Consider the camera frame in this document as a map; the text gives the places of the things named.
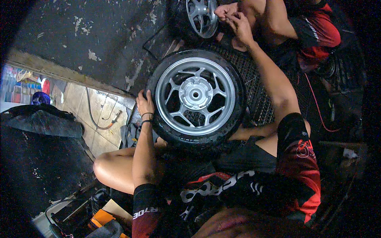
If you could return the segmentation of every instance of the black shorts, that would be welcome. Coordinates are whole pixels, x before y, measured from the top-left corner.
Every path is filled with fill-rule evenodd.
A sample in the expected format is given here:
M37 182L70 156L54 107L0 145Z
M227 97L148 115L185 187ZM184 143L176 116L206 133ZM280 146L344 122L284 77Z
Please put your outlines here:
M274 172L277 158L257 146L257 140L258 137L250 137L246 144L210 162L162 160L165 172L159 188L170 188L167 192L172 193L188 182L215 172L231 175L247 170Z

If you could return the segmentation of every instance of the silver alloy rim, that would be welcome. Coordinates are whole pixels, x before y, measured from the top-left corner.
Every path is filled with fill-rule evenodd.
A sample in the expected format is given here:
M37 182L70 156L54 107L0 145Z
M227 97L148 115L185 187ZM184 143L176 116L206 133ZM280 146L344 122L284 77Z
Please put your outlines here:
M181 77L183 82L176 84L173 78ZM166 95L166 90L170 85L171 89ZM179 110L171 112L168 110L168 102L178 94ZM156 105L160 116L174 130L191 136L203 136L215 132L222 127L230 118L235 104L235 88L231 77L217 63L205 58L186 58L173 63L161 75L156 87ZM224 105L216 106L213 97L220 94L225 98ZM212 112L208 111L210 106L219 107ZM200 113L205 117L204 124L194 126L184 114L187 111ZM221 113L210 121L212 116ZM186 122L180 123L175 117L180 117Z
M217 1L186 0L186 4L188 18L193 30L202 38L212 37L217 30L218 17L214 14Z

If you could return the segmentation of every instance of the black tire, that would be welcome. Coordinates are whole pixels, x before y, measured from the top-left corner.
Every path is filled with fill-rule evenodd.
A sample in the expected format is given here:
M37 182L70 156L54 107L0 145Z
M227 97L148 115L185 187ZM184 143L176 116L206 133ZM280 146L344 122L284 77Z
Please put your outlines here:
M202 42L212 42L215 36L218 34L218 25L217 30L214 35L210 38L202 38L196 32L194 32L191 23L189 22L186 0L170 1L168 12L170 13L170 25L176 29L174 35L181 36L187 44L193 46L200 46Z
M219 64L222 68L226 70L226 72L231 77L234 88L235 88L235 105L232 114L228 121L220 127L217 131L210 133L204 136L190 136L183 133L180 133L173 128L171 128L168 124L164 122L162 117L159 115L157 110L157 105L155 105L155 115L153 121L153 129L156 133L162 137L167 142L170 142L174 147L182 147L182 148L207 148L210 146L215 146L220 144L229 138L236 130L239 125L242 123L243 115L246 108L245 103L245 89L244 84L237 73L237 71L233 68L233 66L228 63L225 59L223 59L220 55L209 52L205 50L186 50L178 53L171 54L167 56L155 69L152 77L148 80L147 90L150 89L152 92L152 100L156 101L155 92L157 83L163 74L163 72L173 63L178 60L190 57L200 57L212 60Z

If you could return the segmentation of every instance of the blue object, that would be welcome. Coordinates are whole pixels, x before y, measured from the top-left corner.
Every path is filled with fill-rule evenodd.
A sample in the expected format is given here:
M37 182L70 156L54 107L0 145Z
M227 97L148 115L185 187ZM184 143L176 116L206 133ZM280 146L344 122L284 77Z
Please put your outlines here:
M44 92L35 92L32 96L32 100L30 102L31 105L40 105L41 103L45 103L50 105L50 97L48 94Z

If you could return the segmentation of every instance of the concrete floor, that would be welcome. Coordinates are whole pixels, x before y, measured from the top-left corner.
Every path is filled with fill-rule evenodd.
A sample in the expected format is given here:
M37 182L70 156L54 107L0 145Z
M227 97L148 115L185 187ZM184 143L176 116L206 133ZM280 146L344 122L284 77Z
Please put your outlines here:
M63 93L64 102L56 100L56 107L59 110L72 112L76 120L84 125L83 138L94 157L118 150L121 142L120 127L127 123L135 101L89 88L91 114L98 126L108 126L115 114L119 110L122 111L117 122L111 128L101 130L96 128L91 121L85 90L84 86L67 83Z

